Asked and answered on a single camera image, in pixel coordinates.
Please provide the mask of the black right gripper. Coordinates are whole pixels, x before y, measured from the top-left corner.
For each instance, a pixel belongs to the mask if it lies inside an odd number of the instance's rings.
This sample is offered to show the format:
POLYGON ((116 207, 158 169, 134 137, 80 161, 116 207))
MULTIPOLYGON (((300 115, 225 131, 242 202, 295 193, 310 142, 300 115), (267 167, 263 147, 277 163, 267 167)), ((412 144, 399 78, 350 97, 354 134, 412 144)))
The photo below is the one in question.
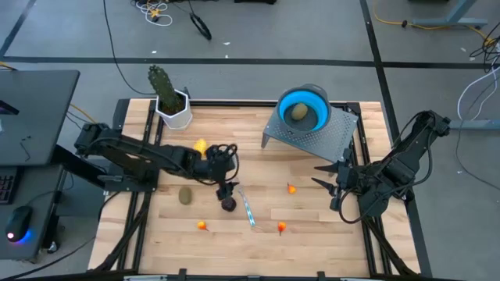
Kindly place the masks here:
POLYGON ((352 150, 344 150, 344 154, 340 161, 330 165, 315 166, 314 169, 323 172, 337 173, 336 186, 317 178, 312 178, 312 180, 318 183, 321 187, 327 189, 328 194, 332 195, 330 208, 333 211, 339 211, 341 208, 342 196, 346 195, 351 189, 352 150))

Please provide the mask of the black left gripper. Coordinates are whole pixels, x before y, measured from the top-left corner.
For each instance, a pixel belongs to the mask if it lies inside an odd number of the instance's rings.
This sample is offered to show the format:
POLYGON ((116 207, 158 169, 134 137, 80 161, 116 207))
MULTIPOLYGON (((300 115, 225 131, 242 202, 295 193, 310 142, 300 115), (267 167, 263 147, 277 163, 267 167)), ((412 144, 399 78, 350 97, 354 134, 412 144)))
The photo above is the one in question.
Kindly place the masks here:
MULTIPOLYGON (((219 144, 211 145, 207 151, 206 156, 209 162, 209 176, 210 179, 216 183, 226 181, 226 173, 234 169, 233 157, 237 154, 238 146, 236 144, 219 144)), ((230 195, 233 194, 235 187, 239 182, 229 182, 230 195)), ((216 191, 217 198, 223 200, 227 196, 226 189, 219 187, 216 191)))

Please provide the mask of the yellow mango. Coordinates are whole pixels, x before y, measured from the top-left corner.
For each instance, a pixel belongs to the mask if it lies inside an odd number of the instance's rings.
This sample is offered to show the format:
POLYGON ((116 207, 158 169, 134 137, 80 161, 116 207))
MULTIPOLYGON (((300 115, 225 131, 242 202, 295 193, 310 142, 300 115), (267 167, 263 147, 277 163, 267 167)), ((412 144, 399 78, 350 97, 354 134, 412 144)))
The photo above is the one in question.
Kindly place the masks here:
POLYGON ((194 149, 201 154, 202 158, 206 158, 208 147, 208 143, 203 138, 198 139, 194 144, 194 149))

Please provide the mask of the blue grey collapsible colander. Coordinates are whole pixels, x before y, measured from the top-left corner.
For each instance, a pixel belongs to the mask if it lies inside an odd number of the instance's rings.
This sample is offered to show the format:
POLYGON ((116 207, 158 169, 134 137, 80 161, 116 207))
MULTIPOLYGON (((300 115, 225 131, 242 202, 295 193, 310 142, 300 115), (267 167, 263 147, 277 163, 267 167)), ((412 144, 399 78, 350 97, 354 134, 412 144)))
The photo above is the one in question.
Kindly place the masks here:
POLYGON ((315 84, 294 87, 280 97, 277 114, 280 126, 292 137, 318 132, 330 120, 331 106, 327 100, 327 92, 315 84), (291 110, 297 103, 304 103, 309 109, 305 118, 300 121, 291 118, 291 110))

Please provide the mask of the grey perforated metal stand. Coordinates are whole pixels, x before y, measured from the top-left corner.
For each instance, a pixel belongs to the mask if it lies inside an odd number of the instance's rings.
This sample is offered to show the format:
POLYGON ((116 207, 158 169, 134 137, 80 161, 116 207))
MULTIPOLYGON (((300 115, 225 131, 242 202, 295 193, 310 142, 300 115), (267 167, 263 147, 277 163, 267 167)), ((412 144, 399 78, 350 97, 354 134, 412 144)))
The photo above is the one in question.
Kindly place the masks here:
POLYGON ((335 108, 331 104, 330 106, 330 120, 322 130, 306 134, 303 137, 292 137, 280 126, 276 105, 262 132, 261 147, 264 148, 269 139, 273 138, 328 162, 340 161, 344 150, 351 143, 359 118, 342 109, 335 108))

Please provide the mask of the white hexagonal plant pot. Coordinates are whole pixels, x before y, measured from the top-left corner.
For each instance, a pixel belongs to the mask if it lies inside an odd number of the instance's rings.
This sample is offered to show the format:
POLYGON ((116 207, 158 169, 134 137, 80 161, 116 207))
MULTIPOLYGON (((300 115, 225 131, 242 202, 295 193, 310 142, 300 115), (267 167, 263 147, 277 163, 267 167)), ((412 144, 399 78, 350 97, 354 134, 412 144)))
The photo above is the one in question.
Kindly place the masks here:
POLYGON ((160 100, 159 97, 156 97, 155 113, 160 116, 170 130, 186 130, 193 119, 190 97, 183 91, 175 90, 175 92, 184 99, 184 109, 171 116, 167 115, 160 110, 160 100))

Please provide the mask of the green cactus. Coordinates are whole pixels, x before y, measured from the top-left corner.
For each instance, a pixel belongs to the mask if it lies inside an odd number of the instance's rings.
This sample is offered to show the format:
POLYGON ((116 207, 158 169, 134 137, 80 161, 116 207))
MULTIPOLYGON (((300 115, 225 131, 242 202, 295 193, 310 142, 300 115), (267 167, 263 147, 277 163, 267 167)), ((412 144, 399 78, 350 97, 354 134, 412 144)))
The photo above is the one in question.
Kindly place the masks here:
POLYGON ((174 89, 167 72, 160 66, 151 65, 148 80, 158 96, 159 111, 172 116, 184 110, 185 100, 174 89))

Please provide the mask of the grey desk foot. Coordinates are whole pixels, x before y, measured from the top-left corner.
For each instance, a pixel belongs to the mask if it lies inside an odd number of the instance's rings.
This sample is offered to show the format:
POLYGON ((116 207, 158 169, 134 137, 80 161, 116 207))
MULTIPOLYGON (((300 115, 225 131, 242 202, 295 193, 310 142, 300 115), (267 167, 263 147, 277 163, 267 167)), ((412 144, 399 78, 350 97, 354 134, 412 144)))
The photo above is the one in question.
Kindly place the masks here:
POLYGON ((451 130, 500 130, 500 119, 452 120, 451 130))

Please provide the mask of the dark grey low desk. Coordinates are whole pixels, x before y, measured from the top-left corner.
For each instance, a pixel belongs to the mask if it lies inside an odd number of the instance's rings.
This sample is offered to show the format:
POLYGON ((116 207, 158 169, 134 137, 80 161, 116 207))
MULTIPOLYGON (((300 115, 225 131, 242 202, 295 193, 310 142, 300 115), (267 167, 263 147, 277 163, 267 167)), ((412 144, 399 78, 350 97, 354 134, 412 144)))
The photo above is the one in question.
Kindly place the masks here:
POLYGON ((65 176, 60 165, 25 168, 12 204, 0 205, 0 260, 36 258, 55 209, 56 192, 62 189, 65 176), (7 222, 13 211, 24 205, 32 209, 27 234, 17 242, 10 242, 5 233, 7 222))

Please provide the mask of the black desk top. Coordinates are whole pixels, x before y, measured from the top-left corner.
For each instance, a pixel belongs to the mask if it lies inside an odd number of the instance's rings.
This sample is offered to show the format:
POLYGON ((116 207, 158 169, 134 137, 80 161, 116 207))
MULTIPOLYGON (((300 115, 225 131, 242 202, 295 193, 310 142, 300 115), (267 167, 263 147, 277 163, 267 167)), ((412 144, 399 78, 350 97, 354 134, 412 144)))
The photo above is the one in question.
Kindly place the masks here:
POLYGON ((79 76, 77 70, 0 72, 0 166, 51 161, 79 76))

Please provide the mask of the grey desk leg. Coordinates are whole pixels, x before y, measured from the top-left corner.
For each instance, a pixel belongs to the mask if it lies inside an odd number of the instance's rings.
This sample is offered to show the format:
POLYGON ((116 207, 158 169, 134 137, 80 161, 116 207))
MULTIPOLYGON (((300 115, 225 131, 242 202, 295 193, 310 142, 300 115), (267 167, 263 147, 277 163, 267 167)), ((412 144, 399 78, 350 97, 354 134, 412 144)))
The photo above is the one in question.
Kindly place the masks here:
POLYGON ((477 0, 458 0, 456 6, 447 16, 433 19, 414 19, 412 25, 423 27, 451 27, 456 25, 483 27, 488 24, 486 19, 465 17, 476 1, 477 0))

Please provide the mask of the black computer mouse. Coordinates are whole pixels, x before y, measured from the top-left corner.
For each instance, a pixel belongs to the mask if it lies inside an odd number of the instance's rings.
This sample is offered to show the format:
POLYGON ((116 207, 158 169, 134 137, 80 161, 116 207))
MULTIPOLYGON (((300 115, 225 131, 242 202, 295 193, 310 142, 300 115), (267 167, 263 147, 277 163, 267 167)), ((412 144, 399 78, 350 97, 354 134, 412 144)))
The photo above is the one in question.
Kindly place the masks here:
POLYGON ((28 205, 20 206, 12 211, 5 225, 5 236, 8 242, 21 244, 30 238, 32 214, 33 209, 28 205))

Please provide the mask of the black keyboard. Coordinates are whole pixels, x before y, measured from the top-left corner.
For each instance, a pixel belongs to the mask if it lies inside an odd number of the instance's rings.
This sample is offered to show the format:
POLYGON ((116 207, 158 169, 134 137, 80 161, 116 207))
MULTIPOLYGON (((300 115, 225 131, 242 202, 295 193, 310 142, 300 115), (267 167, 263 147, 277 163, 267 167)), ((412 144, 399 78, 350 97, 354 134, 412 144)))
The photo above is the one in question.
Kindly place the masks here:
POLYGON ((0 205, 12 203, 17 189, 16 175, 0 176, 0 205))

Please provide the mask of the black aluminium table frame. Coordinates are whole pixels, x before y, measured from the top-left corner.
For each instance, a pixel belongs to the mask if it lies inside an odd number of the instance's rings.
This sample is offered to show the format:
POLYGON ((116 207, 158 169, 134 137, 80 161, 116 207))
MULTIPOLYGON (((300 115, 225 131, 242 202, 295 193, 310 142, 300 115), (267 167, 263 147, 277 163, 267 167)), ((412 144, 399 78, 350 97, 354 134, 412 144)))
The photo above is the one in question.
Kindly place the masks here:
POLYGON ((330 176, 314 169, 323 159, 291 145, 271 140, 261 147, 263 130, 274 110, 273 101, 194 100, 193 122, 185 131, 172 131, 154 112, 147 98, 121 99, 113 125, 153 144, 193 145, 235 143, 241 185, 234 192, 237 208, 225 212, 213 187, 161 173, 153 194, 124 192, 105 207, 98 225, 89 267, 104 262, 143 201, 146 219, 118 261, 119 269, 162 274, 174 279, 333 279, 352 276, 394 276, 400 268, 421 273, 423 266, 413 241, 410 217, 403 201, 391 200, 374 221, 392 251, 377 242, 371 228, 347 224, 329 208, 330 196, 313 178, 330 176), (296 187, 288 193, 288 184, 296 187), (182 187, 192 189, 189 205, 178 200, 182 187), (242 187, 255 218, 251 227, 242 187), (205 221, 208 231, 197 223, 205 221), (287 224, 279 235, 278 222, 287 224))

